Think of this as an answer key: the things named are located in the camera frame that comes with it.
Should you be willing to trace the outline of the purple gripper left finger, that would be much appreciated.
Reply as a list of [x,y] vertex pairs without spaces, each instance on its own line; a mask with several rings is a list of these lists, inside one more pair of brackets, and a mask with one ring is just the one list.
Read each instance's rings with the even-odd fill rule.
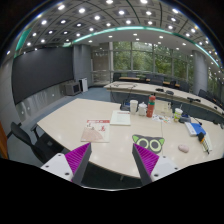
[[42,169],[80,185],[91,152],[91,144],[87,143],[67,154],[57,153],[42,166]]

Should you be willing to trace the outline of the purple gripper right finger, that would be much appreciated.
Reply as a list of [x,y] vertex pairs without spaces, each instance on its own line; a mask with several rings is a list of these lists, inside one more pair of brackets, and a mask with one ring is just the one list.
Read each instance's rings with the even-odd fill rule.
[[158,156],[137,144],[133,144],[132,154],[143,186],[179,170],[168,157]]

